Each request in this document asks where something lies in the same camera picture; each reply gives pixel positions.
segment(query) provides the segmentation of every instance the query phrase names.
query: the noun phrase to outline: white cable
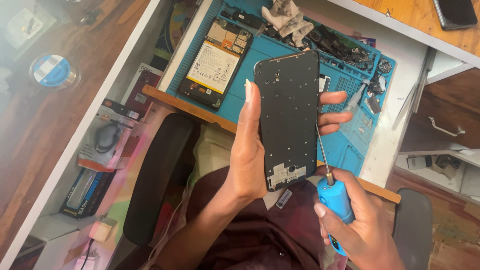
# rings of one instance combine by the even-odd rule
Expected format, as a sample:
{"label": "white cable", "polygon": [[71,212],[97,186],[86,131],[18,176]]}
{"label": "white cable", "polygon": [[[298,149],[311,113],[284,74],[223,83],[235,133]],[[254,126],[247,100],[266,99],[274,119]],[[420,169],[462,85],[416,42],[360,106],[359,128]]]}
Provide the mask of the white cable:
{"label": "white cable", "polygon": [[167,228],[165,229],[165,233],[163,234],[163,237],[160,239],[160,241],[158,241],[158,243],[155,245],[155,247],[154,247],[154,248],[152,249],[152,251],[150,252],[150,255],[148,256],[148,259],[149,259],[149,260],[151,260],[153,253],[155,252],[155,250],[157,249],[157,247],[160,245],[160,243],[162,243],[163,239],[165,239],[165,236],[167,236],[168,229],[170,228],[170,224],[172,223],[173,217],[175,216],[175,213],[177,212],[178,208],[180,207],[180,205],[182,205],[182,203],[183,203],[183,202],[185,201],[185,199],[188,197],[188,185],[189,185],[189,183],[190,183],[190,177],[188,178],[188,180],[187,180],[187,186],[185,187],[186,195],[185,195],[184,198],[182,198],[182,200],[181,200],[180,203],[177,205],[177,207],[175,208],[175,210],[173,210],[172,216],[170,217],[170,221],[168,221]]}

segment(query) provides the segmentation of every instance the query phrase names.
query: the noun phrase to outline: solder wire spool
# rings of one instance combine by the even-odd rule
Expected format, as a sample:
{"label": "solder wire spool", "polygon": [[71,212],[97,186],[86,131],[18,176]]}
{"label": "solder wire spool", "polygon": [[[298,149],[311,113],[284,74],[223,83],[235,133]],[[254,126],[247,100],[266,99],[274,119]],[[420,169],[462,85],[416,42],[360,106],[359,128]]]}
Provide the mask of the solder wire spool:
{"label": "solder wire spool", "polygon": [[44,89],[57,91],[75,88],[82,77],[76,65],[55,54],[42,54],[30,65],[30,79]]}

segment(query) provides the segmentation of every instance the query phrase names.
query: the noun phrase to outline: metal drawer handle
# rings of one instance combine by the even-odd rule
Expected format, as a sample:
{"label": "metal drawer handle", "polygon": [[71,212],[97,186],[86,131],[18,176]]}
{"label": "metal drawer handle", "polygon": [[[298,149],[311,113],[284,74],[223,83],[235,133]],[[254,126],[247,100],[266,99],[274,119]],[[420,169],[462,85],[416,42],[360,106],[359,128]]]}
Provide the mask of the metal drawer handle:
{"label": "metal drawer handle", "polygon": [[441,130],[445,133],[447,133],[448,135],[452,135],[453,137],[457,137],[459,134],[465,134],[465,130],[461,129],[460,127],[458,127],[458,131],[456,132],[456,134],[454,133],[451,133],[449,131],[446,131],[445,129],[443,128],[439,128],[438,126],[435,125],[435,118],[433,118],[432,116],[429,116],[428,118],[430,118],[430,120],[432,121],[432,126],[438,130]]}

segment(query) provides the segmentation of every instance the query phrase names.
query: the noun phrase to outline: fingernail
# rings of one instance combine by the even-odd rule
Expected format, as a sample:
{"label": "fingernail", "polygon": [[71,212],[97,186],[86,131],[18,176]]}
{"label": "fingernail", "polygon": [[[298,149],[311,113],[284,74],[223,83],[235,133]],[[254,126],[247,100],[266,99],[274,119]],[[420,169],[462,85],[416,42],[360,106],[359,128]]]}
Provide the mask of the fingernail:
{"label": "fingernail", "polygon": [[249,102],[250,99],[252,99],[252,84],[245,79],[245,102]]}
{"label": "fingernail", "polygon": [[325,213],[327,212],[325,210],[325,206],[321,203],[316,203],[314,206],[313,206],[313,209],[315,209],[315,213],[317,213],[317,216],[319,218],[323,218],[325,216]]}

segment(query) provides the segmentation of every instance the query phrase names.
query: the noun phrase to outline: blue electric screwdriver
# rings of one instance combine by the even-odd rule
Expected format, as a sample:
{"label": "blue electric screwdriver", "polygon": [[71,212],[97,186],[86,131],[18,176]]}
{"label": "blue electric screwdriver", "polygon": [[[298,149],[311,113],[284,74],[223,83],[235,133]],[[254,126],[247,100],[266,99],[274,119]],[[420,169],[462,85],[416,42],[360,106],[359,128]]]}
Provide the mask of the blue electric screwdriver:
{"label": "blue electric screwdriver", "polygon": [[[318,181],[317,191],[318,198],[320,202],[325,206],[330,208],[345,224],[352,223],[355,220],[355,215],[352,211],[352,206],[350,205],[350,199],[347,194],[347,189],[341,181],[335,181],[333,175],[328,169],[327,159],[325,157],[324,146],[322,145],[322,140],[320,139],[320,132],[318,132],[318,126],[315,125],[317,129],[318,141],[320,142],[320,149],[322,150],[322,155],[324,157],[325,167],[327,168],[327,174],[324,178]],[[335,248],[335,251],[339,254],[346,256],[345,251],[342,246],[335,238],[330,234],[330,242]]]}

